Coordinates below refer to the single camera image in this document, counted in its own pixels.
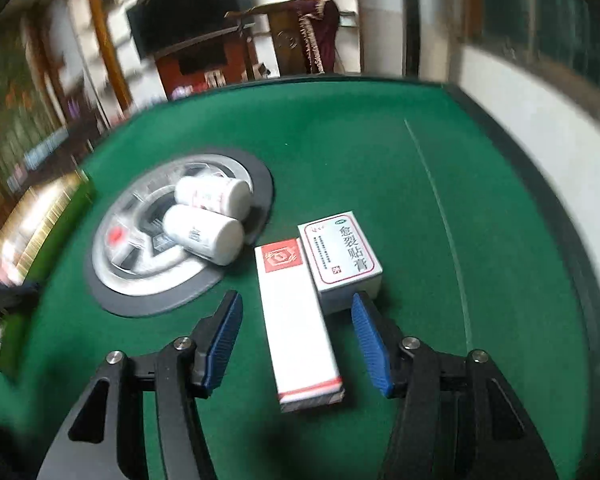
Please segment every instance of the long white box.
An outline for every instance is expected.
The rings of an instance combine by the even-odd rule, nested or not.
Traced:
[[[280,409],[339,402],[342,379],[300,240],[256,247],[255,256]]]
[[[298,226],[322,312],[351,307],[354,293],[374,300],[382,266],[351,211]]]

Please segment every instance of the white bottle cap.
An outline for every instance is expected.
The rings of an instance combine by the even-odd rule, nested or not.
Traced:
[[[176,184],[179,204],[199,207],[240,221],[251,209],[251,189],[239,178],[215,175],[183,176]]]
[[[234,261],[244,243],[242,224],[235,218],[181,204],[165,213],[162,228],[187,251],[220,266]]]

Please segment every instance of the red stripe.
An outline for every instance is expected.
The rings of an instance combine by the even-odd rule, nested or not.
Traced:
[[[299,390],[291,390],[290,392],[284,392],[283,394],[278,394],[278,399],[282,400],[282,397],[286,397],[288,395],[301,394],[303,392],[310,392],[312,390],[319,390],[320,388],[325,388],[327,386],[342,386],[342,379],[340,377],[336,377],[335,379],[324,381],[323,383],[314,384],[313,386],[307,386],[305,388],[300,388]]]

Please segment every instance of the table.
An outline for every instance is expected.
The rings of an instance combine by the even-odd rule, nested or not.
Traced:
[[[251,250],[213,289],[158,317],[115,317],[90,296],[85,252],[117,193],[208,145],[247,150],[269,167],[276,199],[259,244],[353,210],[384,268],[379,308],[438,351],[487,350],[561,478],[573,475],[582,449],[600,440],[600,290],[560,203],[457,88],[336,76],[159,105],[88,158],[98,198],[48,283],[20,381],[0,376],[0,421],[34,460],[107,352],[157,351],[235,288],[242,329],[222,387],[198,403],[218,478],[376,477],[397,405],[368,380],[349,312],[326,320],[344,402],[282,415]],[[150,472],[161,478],[151,402],[145,413]]]

